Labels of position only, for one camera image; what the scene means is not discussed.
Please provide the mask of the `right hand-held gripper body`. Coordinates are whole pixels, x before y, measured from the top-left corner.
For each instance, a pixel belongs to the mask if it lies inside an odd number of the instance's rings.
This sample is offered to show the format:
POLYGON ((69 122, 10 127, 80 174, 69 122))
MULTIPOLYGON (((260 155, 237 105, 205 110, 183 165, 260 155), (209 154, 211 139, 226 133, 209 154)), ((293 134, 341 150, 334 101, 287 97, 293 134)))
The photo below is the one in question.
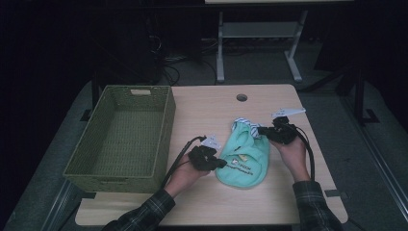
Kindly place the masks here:
POLYGON ((296 137, 299 137, 298 128, 290 124, 289 116, 305 113, 305 108, 280 108, 271 115, 273 130, 275 136, 273 140, 282 144, 291 143, 296 137))

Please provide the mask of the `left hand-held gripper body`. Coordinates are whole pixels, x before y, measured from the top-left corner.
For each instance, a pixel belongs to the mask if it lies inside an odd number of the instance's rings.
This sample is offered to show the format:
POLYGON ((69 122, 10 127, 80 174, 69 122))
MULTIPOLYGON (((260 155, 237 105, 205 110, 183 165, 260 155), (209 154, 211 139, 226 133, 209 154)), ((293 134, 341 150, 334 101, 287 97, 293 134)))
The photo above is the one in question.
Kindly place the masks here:
POLYGON ((188 154, 189 159, 193 167, 201 171, 210 171, 209 165, 210 158, 216 157, 217 152, 220 150, 221 145, 218 143, 215 135, 205 137, 200 142, 199 146, 195 146, 188 154))

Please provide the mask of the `mint green pet garment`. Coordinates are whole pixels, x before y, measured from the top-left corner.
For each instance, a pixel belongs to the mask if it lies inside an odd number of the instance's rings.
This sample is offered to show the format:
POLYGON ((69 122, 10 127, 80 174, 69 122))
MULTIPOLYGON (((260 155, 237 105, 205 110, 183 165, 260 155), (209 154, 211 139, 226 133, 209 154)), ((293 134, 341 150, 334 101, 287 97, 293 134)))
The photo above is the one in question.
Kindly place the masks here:
POLYGON ((216 170, 217 179, 224 185, 249 189, 259 185, 267 175, 270 147, 268 138, 260 135, 259 123, 237 118, 220 158, 226 166, 216 170))

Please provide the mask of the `green woven basket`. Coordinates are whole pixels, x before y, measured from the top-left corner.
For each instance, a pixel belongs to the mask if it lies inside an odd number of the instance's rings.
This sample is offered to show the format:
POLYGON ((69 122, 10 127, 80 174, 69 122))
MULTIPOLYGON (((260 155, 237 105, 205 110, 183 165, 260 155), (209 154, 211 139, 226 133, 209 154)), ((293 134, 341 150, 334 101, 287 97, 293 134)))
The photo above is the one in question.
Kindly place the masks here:
POLYGON ((85 192, 157 191, 166 176, 175 111, 170 87, 105 87, 64 177, 85 192))

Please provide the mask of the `person's right hand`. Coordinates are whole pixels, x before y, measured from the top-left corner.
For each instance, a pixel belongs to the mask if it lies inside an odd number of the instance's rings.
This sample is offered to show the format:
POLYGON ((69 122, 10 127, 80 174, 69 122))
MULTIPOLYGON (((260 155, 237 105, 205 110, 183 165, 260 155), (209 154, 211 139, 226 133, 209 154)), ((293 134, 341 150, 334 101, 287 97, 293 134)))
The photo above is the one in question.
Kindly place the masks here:
POLYGON ((279 151, 283 163, 290 171, 295 182, 311 180, 306 167, 306 147, 299 137, 296 137, 289 144, 275 141, 272 141, 271 144, 279 151))

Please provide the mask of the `person's left hand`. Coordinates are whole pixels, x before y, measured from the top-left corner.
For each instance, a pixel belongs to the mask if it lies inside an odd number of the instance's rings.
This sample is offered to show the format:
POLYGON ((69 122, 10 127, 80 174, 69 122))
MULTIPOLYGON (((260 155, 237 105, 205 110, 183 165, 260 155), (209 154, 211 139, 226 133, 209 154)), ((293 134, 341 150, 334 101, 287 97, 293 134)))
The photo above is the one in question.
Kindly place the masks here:
POLYGON ((178 194, 190 188, 198 179, 209 174, 209 171, 197 170, 188 156, 184 156, 165 185, 165 191, 175 198, 178 194))

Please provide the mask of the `black metal stand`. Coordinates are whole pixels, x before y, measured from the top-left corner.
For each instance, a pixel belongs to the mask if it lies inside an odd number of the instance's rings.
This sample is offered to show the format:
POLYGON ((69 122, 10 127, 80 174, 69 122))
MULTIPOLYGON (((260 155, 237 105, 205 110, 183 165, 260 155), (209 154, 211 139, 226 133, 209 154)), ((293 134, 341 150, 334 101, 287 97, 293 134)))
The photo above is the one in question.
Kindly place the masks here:
POLYGON ((372 109, 364 107, 365 99, 365 78, 362 68, 358 65, 348 64, 341 69, 339 85, 336 86, 336 93, 339 96, 347 96, 353 92, 352 112, 357 122, 361 126, 368 123, 379 123, 379 119, 372 109))

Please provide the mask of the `white metal stand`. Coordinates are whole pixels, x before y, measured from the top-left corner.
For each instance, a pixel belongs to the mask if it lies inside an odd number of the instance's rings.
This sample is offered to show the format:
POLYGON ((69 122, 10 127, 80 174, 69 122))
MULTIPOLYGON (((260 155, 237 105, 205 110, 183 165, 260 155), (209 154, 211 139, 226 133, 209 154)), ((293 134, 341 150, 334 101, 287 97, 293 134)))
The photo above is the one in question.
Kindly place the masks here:
POLYGON ((225 39, 292 39, 289 50, 284 52, 293 79, 303 81, 294 60, 297 45, 299 44, 308 12, 302 11, 297 21, 284 22, 227 22, 223 12, 218 14, 217 26, 217 82, 225 81, 223 61, 223 41, 225 39))

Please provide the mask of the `aluminium floor rail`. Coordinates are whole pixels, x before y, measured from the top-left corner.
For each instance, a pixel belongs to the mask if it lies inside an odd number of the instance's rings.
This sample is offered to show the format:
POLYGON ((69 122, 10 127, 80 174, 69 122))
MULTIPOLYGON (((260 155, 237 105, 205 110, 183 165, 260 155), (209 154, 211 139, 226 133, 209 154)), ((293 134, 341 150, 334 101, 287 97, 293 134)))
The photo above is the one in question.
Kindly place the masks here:
POLYGON ((64 180, 40 231, 63 231, 79 205, 78 189, 69 181, 64 180))
POLYGON ((384 158, 383 152, 379 148, 379 142, 375 141, 368 125, 370 124, 382 124, 372 109, 363 109, 358 111, 357 103, 353 103, 351 99, 342 97, 341 102, 347 109, 347 113, 351 117, 353 124, 356 126, 360 136, 364 140, 367 148, 370 151, 370 156, 373 160, 373 164, 378 169, 388 191, 393 197, 398 210, 408 223, 408 192, 406 192, 400 181, 395 176, 391 165, 384 158))

